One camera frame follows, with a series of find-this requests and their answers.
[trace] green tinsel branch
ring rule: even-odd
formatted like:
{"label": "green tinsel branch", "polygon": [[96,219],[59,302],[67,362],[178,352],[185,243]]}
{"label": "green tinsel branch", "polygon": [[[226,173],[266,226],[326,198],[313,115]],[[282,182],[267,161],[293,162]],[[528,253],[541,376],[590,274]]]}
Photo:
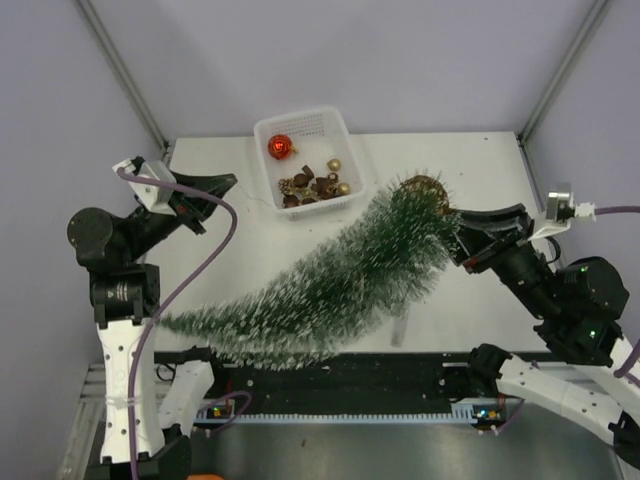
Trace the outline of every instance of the green tinsel branch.
{"label": "green tinsel branch", "polygon": [[167,315],[160,325],[258,368],[299,368],[336,354],[402,315],[446,267],[457,217],[443,215],[440,183],[413,179],[378,192],[359,220],[260,291]]}

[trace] metal floor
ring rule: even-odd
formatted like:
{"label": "metal floor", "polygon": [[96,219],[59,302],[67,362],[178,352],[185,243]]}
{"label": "metal floor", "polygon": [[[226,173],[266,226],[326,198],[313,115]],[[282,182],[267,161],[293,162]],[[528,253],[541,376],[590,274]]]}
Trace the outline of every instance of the metal floor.
{"label": "metal floor", "polygon": [[536,406],[498,437],[466,425],[236,425],[192,438],[193,473],[225,480],[622,478],[596,437]]}

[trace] red ball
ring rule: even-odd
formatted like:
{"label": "red ball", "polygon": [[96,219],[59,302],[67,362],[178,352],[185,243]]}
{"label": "red ball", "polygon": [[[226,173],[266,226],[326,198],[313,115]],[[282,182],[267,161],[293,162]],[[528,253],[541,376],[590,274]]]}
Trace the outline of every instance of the red ball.
{"label": "red ball", "polygon": [[284,160],[296,152],[293,142],[287,135],[274,135],[269,139],[267,148],[269,155],[276,160]]}

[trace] white plastic basket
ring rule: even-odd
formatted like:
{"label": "white plastic basket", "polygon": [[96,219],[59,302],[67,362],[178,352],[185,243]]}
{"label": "white plastic basket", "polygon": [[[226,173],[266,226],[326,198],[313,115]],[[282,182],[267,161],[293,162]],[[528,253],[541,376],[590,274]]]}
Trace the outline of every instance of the white plastic basket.
{"label": "white plastic basket", "polygon": [[[267,118],[256,123],[253,133],[260,166],[278,214],[292,219],[300,218],[330,209],[343,208],[365,194],[366,185],[360,162],[351,146],[349,131],[337,109],[320,107]],[[269,139],[277,134],[288,135],[298,153],[285,160],[276,160],[269,155],[267,149]],[[305,165],[313,170],[316,177],[326,177],[330,173],[327,162],[332,158],[338,158],[342,163],[342,168],[338,171],[340,182],[348,183],[351,193],[310,205],[283,208],[278,182],[283,178],[292,178],[301,173]]]}

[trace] white table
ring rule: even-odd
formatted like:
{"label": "white table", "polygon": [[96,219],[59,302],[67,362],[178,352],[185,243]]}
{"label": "white table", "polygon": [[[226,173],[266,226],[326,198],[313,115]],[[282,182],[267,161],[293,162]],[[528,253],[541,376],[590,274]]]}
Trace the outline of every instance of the white table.
{"label": "white table", "polygon": [[[532,216],[537,213],[511,132],[352,138],[370,181],[368,199],[398,175],[426,169],[442,173],[453,204],[460,208],[489,210],[523,203]],[[225,197],[238,211],[236,236],[173,303],[173,312],[228,301],[262,287],[323,239],[350,224],[367,203],[299,221],[277,218],[268,204],[271,195],[260,174],[253,137],[181,138],[176,142],[171,169],[190,175],[234,173],[239,180]],[[228,226],[229,216],[220,208],[205,223],[205,235],[180,228],[149,253],[147,261],[160,266],[162,298],[209,255]],[[549,256],[546,242],[536,247]],[[454,352],[468,351],[483,342],[512,351],[544,351],[544,343],[532,331],[535,323],[492,272],[471,276],[451,265],[432,295],[412,306],[401,348],[391,346],[390,321],[345,351]],[[155,348],[182,350],[193,344],[194,339],[161,330]]]}

